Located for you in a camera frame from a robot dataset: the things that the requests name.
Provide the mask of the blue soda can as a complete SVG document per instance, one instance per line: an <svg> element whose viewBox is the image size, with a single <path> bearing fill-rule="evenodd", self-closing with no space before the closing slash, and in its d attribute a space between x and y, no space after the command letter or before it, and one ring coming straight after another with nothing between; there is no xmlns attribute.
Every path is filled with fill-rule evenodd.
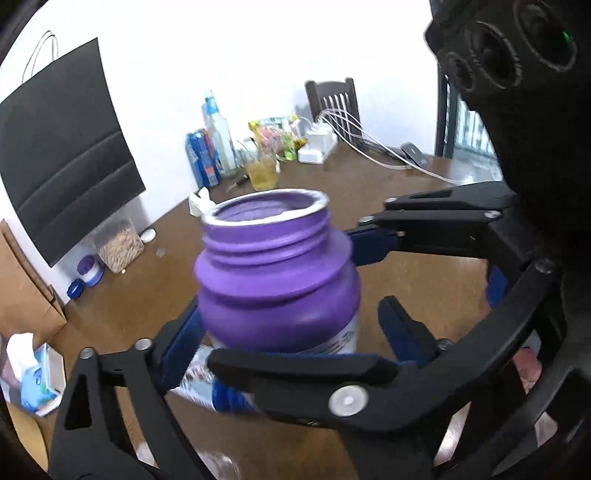
<svg viewBox="0 0 591 480"><path fill-rule="evenodd" d="M185 137L185 152L198 188L212 188L221 183L217 152L207 131L199 129Z"/></svg>

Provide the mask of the dark wooden chair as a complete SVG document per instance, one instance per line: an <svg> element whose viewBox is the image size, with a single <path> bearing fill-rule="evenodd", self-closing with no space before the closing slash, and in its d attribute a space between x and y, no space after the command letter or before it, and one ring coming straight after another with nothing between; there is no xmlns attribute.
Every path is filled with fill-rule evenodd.
<svg viewBox="0 0 591 480"><path fill-rule="evenodd" d="M322 111L329 110L324 116L325 121L354 146L362 148L362 124L353 78L346 78L342 82L310 80L304 85L304 89L312 118L317 120Z"/></svg>

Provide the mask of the blue bottle with white label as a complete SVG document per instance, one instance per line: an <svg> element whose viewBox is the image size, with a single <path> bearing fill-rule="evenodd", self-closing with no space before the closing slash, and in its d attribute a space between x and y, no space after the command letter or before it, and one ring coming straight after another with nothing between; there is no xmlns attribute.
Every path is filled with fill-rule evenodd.
<svg viewBox="0 0 591 480"><path fill-rule="evenodd" d="M245 393L225 385L209 370L207 360L212 351L211 346L200 345L179 385L171 392L216 413L255 413L256 408Z"/></svg>

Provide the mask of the brown paper bag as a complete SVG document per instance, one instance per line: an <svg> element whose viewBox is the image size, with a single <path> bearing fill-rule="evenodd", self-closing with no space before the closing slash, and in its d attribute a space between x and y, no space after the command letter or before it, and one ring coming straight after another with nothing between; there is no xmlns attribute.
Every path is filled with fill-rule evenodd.
<svg viewBox="0 0 591 480"><path fill-rule="evenodd" d="M55 290L29 263L5 220L0 247L1 334L32 333L35 347L50 342L67 323Z"/></svg>

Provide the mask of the black paper bag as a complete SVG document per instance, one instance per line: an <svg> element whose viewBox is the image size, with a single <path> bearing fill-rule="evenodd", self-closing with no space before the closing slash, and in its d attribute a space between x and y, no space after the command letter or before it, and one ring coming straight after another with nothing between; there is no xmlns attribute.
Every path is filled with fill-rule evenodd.
<svg viewBox="0 0 591 480"><path fill-rule="evenodd" d="M144 191L97 40L53 61L2 102L1 178L49 266Z"/></svg>

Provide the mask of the crumpled white tissue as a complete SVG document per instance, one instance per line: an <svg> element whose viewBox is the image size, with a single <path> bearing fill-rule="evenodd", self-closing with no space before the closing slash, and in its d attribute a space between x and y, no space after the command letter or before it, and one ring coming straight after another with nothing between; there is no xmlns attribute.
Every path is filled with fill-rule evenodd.
<svg viewBox="0 0 591 480"><path fill-rule="evenodd" d="M211 212L216 206L214 200L211 199L211 192L209 192L207 187L201 187L197 193L191 193L187 201L189 214L197 218Z"/></svg>

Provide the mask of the clear container with grains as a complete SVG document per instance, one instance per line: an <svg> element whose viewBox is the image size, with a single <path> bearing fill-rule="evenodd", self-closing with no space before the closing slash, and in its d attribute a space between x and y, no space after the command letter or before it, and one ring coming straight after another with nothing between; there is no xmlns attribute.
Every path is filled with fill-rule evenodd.
<svg viewBox="0 0 591 480"><path fill-rule="evenodd" d="M104 224L95 233L93 243L98 257L113 274L125 270L144 250L129 219Z"/></svg>

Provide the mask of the small purple white jar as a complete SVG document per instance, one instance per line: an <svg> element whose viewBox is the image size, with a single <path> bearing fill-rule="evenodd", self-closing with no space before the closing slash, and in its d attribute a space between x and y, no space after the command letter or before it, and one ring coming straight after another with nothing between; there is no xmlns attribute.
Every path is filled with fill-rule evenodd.
<svg viewBox="0 0 591 480"><path fill-rule="evenodd" d="M78 262L77 273L87 287L93 287L102 279L104 267L95 256L86 255Z"/></svg>

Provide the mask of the purple bottle with white label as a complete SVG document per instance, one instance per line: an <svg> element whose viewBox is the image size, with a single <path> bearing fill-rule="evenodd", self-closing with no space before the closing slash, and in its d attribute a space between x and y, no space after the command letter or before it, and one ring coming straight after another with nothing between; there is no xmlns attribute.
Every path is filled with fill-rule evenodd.
<svg viewBox="0 0 591 480"><path fill-rule="evenodd" d="M329 196L279 189L201 216L198 311L217 347L353 354L361 283L353 243L332 226Z"/></svg>

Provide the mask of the white power strip with chargers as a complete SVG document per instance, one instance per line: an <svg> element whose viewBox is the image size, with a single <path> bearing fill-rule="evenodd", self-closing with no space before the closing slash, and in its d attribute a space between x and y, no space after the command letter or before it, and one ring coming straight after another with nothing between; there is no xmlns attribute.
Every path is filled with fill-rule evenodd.
<svg viewBox="0 0 591 480"><path fill-rule="evenodd" d="M303 164L324 164L338 144L338 137L331 129L308 131L305 138L307 144L297 151L297 160Z"/></svg>

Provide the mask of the blue tissue box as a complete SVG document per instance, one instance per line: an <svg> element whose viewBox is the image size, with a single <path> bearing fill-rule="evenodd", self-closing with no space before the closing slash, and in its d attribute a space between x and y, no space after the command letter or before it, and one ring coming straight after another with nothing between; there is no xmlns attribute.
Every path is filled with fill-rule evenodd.
<svg viewBox="0 0 591 480"><path fill-rule="evenodd" d="M1 392L7 403L45 417L66 389L64 360L47 343L33 349L33 340L30 332L1 337Z"/></svg>

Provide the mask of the blue bottle cap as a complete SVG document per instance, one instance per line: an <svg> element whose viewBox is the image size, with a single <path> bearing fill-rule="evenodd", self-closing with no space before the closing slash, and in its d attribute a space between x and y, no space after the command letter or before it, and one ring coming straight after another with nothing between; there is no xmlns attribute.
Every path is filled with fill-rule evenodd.
<svg viewBox="0 0 591 480"><path fill-rule="evenodd" d="M69 299L78 299L85 289L85 282L80 278L75 279L67 288L66 294Z"/></svg>

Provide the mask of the small black phone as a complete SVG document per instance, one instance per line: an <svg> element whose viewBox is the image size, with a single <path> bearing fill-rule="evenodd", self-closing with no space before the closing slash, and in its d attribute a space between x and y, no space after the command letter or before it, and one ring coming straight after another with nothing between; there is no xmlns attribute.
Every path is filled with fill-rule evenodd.
<svg viewBox="0 0 591 480"><path fill-rule="evenodd" d="M426 169L430 165L430 159L414 143L402 144L401 150L418 166Z"/></svg>

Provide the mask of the clear glass bottle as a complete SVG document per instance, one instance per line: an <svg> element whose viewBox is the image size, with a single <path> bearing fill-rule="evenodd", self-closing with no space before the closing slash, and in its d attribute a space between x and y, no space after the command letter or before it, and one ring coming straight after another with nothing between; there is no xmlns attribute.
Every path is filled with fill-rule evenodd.
<svg viewBox="0 0 591 480"><path fill-rule="evenodd" d="M217 151L221 175L231 177L238 172L239 166L235 159L228 122L219 112L214 94L209 91L204 97L205 125L211 141Z"/></svg>

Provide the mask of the colourful snack packets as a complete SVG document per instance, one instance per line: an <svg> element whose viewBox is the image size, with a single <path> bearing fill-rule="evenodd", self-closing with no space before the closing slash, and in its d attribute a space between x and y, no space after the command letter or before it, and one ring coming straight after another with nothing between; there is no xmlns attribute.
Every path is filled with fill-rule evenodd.
<svg viewBox="0 0 591 480"><path fill-rule="evenodd" d="M297 153L308 140L300 133L300 119L296 115L270 117L249 121L256 146L264 153L273 153L280 161L295 161Z"/></svg>

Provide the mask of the glass of yellow drink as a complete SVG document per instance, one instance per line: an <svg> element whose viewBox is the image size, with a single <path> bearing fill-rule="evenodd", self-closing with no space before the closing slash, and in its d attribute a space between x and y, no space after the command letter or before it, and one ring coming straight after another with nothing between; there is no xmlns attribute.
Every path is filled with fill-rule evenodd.
<svg viewBox="0 0 591 480"><path fill-rule="evenodd" d="M273 190L279 183L276 172L276 153L271 149L245 151L242 155L243 167L249 175L252 188L259 191Z"/></svg>

